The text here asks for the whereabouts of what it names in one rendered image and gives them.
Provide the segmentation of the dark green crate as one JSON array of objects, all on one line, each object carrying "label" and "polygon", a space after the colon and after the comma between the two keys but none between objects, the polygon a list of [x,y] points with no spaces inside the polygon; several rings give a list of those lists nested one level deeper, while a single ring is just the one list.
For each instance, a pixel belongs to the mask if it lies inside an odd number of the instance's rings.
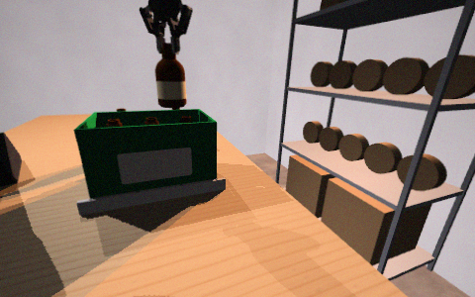
[{"label": "dark green crate", "polygon": [[217,122],[200,109],[100,112],[80,158],[90,198],[217,179]]}]

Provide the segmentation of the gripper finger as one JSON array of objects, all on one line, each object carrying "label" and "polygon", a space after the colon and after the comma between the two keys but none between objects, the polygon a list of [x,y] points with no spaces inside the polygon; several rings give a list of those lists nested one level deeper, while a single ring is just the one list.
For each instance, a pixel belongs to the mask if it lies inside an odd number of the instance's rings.
[{"label": "gripper finger", "polygon": [[165,43],[164,32],[166,23],[159,22],[159,4],[153,2],[153,18],[148,5],[144,8],[140,7],[140,13],[148,32],[155,35],[156,47],[158,52],[161,53],[162,43]]},{"label": "gripper finger", "polygon": [[193,9],[187,5],[183,5],[180,3],[179,4],[180,13],[181,13],[180,19],[178,20],[178,16],[177,16],[177,19],[173,21],[171,17],[169,4],[164,1],[162,5],[165,12],[167,25],[169,26],[170,35],[172,36],[170,37],[171,51],[173,54],[179,54],[180,52],[179,38],[180,36],[185,35],[187,33],[187,29],[189,26]]}]

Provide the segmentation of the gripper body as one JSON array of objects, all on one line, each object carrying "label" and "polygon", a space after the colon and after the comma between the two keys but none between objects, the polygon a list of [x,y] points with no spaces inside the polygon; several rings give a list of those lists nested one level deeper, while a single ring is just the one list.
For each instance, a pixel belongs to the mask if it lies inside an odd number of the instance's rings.
[{"label": "gripper body", "polygon": [[182,4],[181,0],[148,0],[148,7],[153,13],[153,2],[158,3],[159,4],[159,21],[166,23],[166,16],[165,16],[165,12],[162,5],[164,1],[169,4],[172,20],[175,21],[180,11],[179,4],[180,3]]}]

